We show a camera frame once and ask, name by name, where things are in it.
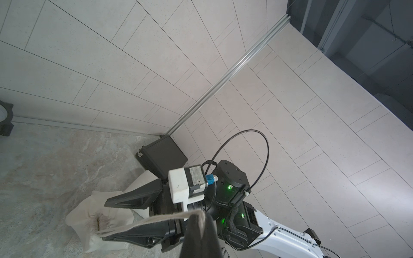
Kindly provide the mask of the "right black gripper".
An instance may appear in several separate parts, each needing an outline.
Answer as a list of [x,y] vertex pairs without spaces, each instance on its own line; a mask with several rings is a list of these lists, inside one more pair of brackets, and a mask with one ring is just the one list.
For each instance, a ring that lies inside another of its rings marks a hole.
[[[182,212],[179,204],[173,204],[168,191],[163,191],[162,179],[156,179],[136,190],[107,199],[104,206],[118,209],[149,207],[149,217]],[[161,246],[163,253],[183,244],[187,221],[183,218],[156,219],[154,223],[103,236],[104,241],[125,242],[145,248]]]

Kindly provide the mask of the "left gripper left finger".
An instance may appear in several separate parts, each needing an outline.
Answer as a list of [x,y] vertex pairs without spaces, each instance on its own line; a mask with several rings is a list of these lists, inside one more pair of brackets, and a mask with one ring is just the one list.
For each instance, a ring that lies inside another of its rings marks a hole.
[[205,229],[205,214],[191,215],[187,227],[180,258],[205,258],[203,235]]

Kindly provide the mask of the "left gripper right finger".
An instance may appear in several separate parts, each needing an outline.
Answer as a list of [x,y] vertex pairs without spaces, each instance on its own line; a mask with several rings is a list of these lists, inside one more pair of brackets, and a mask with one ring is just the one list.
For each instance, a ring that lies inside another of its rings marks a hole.
[[205,215],[203,230],[203,257],[222,258],[222,248],[219,244],[216,225],[210,215]]

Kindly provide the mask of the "cream cloth soil bag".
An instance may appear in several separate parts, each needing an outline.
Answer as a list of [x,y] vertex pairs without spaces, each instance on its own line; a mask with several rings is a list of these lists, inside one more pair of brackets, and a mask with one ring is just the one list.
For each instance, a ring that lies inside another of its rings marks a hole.
[[149,217],[148,209],[119,209],[105,207],[107,199],[121,195],[122,192],[93,191],[91,196],[83,200],[66,217],[66,224],[74,229],[78,235],[84,253],[96,250],[121,250],[127,249],[125,242],[104,241],[95,235],[100,230],[130,225],[134,221],[134,214],[142,218]]

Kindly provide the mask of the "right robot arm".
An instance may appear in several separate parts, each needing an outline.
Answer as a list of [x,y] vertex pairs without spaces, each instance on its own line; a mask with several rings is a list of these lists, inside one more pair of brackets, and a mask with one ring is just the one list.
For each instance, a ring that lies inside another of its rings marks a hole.
[[156,179],[104,205],[148,210],[149,216],[99,230],[104,241],[161,245],[163,252],[180,246],[182,258],[226,258],[221,241],[239,252],[258,249],[279,258],[324,256],[326,248],[312,229],[290,229],[245,201],[253,184],[232,162],[212,158],[187,167],[187,157],[168,135],[142,147],[136,158]]

